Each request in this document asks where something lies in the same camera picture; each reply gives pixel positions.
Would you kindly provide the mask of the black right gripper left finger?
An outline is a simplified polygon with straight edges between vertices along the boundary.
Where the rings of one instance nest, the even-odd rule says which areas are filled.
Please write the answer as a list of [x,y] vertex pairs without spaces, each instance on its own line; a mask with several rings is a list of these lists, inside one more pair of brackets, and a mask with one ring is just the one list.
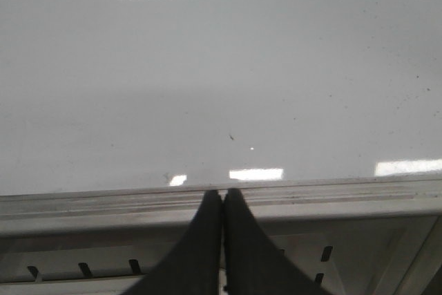
[[217,294],[222,240],[222,199],[206,191],[184,235],[125,294]]

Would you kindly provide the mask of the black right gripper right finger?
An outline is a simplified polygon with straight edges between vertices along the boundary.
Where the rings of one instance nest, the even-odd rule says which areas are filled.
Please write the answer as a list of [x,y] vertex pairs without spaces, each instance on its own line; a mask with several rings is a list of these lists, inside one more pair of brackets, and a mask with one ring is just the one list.
[[261,229],[239,189],[224,199],[228,294],[328,294],[295,266]]

